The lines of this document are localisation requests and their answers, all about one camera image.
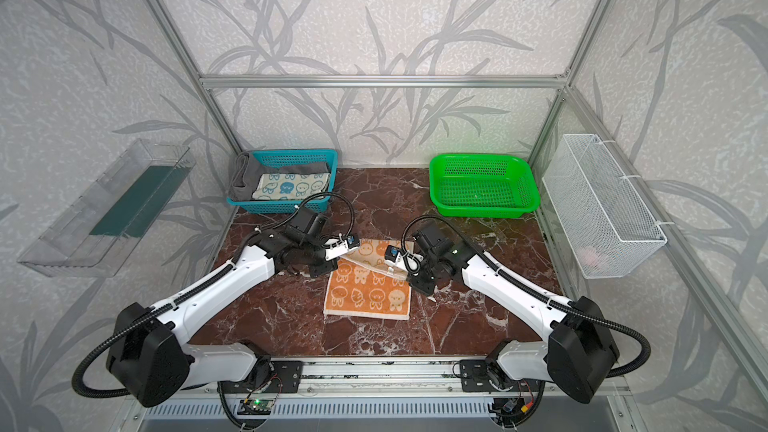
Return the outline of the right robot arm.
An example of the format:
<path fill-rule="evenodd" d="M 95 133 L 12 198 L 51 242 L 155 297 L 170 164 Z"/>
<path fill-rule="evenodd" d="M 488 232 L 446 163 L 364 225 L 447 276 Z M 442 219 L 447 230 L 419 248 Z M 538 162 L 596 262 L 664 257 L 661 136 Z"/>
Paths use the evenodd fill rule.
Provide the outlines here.
<path fill-rule="evenodd" d="M 401 246 L 387 259 L 405 270 L 409 285 L 423 295 L 432 295 L 438 275 L 447 273 L 537 334 L 536 342 L 503 342 L 487 356 L 497 387 L 521 380 L 551 382 L 571 399 L 588 403 L 605 379 L 634 372 L 650 359 L 651 344 L 642 333 L 606 319 L 585 296 L 573 301 L 522 277 L 455 225 L 449 228 L 457 238 L 450 240 L 440 228 L 446 221 L 438 215 L 413 219 L 400 240 L 414 240 L 414 251 Z"/>

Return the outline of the blue patterned towel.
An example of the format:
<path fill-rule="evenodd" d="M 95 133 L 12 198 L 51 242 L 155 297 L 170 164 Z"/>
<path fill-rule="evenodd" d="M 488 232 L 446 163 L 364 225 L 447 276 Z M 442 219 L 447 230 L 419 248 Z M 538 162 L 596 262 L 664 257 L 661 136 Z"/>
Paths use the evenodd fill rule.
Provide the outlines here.
<path fill-rule="evenodd" d="M 255 201 L 304 200 L 307 196 L 325 191 L 330 173 L 262 175 L 251 198 Z"/>

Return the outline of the grey terry towel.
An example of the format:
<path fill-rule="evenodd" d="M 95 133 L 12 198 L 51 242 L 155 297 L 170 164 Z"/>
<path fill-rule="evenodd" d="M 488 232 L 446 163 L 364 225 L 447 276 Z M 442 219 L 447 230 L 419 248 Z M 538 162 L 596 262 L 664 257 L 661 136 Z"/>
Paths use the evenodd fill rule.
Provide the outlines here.
<path fill-rule="evenodd" d="M 330 173 L 330 166 L 324 162 L 291 164 L 271 167 L 260 162 L 252 153 L 244 152 L 235 159 L 235 169 L 229 186 L 229 199 L 234 202 L 255 201 L 251 198 L 260 177 L 269 173 L 316 174 Z"/>

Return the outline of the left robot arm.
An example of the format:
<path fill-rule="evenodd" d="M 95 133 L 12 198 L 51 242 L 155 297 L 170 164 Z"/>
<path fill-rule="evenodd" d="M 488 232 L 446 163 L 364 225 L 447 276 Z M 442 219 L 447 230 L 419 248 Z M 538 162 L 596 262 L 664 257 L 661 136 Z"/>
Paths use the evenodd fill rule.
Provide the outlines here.
<path fill-rule="evenodd" d="M 273 376 L 270 355 L 251 342 L 193 345 L 216 314 L 290 266 L 314 274 L 338 267 L 359 245 L 352 233 L 323 238 L 325 217 L 299 208 L 275 228 L 255 229 L 233 256 L 184 290 L 150 307 L 133 303 L 118 315 L 113 334 L 76 367 L 71 386 L 86 398 L 131 395 L 154 407 L 180 390 L 214 382 L 260 388 Z"/>

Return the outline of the orange patterned towel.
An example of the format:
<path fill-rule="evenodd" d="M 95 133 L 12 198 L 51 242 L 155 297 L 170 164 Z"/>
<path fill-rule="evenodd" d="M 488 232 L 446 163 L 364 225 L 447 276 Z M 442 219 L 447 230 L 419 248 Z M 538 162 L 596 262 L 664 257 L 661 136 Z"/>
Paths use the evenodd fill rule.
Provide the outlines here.
<path fill-rule="evenodd" d="M 363 239 L 358 250 L 339 259 L 330 274 L 325 301 L 326 316 L 347 316 L 407 321 L 412 289 L 407 273 L 385 262 L 393 240 Z"/>

